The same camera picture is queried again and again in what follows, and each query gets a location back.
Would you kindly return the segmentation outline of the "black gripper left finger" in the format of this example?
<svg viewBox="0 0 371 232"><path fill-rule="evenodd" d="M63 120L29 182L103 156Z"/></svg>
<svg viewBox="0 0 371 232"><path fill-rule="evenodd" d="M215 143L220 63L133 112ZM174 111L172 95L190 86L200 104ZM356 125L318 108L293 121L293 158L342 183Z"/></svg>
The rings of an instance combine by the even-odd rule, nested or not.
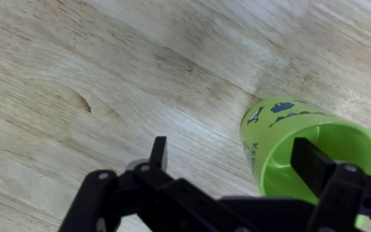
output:
<svg viewBox="0 0 371 232"><path fill-rule="evenodd" d="M156 137L148 158L132 162L117 175L103 169L89 173L59 227L59 232L116 232L121 218L144 205L142 174L166 167L166 138Z"/></svg>

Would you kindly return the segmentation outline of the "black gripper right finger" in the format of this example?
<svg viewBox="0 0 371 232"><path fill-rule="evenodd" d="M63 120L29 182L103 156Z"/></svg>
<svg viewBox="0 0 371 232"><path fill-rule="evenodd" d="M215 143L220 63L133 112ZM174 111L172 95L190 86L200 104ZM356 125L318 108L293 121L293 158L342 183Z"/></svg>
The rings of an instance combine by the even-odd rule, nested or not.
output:
<svg viewBox="0 0 371 232"><path fill-rule="evenodd" d="M307 138L295 138L290 165L318 202L308 232L360 232L358 215L371 220L371 175L362 167L338 162Z"/></svg>

